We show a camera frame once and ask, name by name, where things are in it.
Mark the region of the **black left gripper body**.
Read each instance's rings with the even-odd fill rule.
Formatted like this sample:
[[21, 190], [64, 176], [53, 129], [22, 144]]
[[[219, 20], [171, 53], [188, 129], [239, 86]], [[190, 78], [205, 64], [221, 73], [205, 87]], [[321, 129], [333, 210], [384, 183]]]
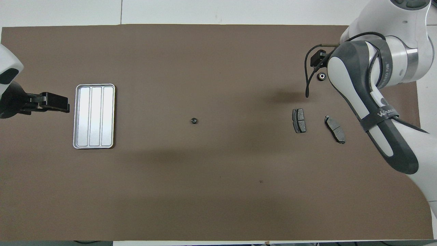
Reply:
[[1, 96], [0, 118], [11, 118], [16, 114], [31, 115], [31, 112], [46, 112], [39, 108], [39, 94], [26, 93], [19, 83], [13, 81]]

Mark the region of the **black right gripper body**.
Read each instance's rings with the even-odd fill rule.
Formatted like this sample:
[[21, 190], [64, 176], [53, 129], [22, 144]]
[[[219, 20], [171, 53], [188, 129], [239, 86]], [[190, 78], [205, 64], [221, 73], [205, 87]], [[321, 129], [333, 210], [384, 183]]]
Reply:
[[310, 66], [311, 67], [326, 67], [326, 61], [323, 61], [327, 57], [326, 50], [317, 50], [315, 54], [311, 56]]

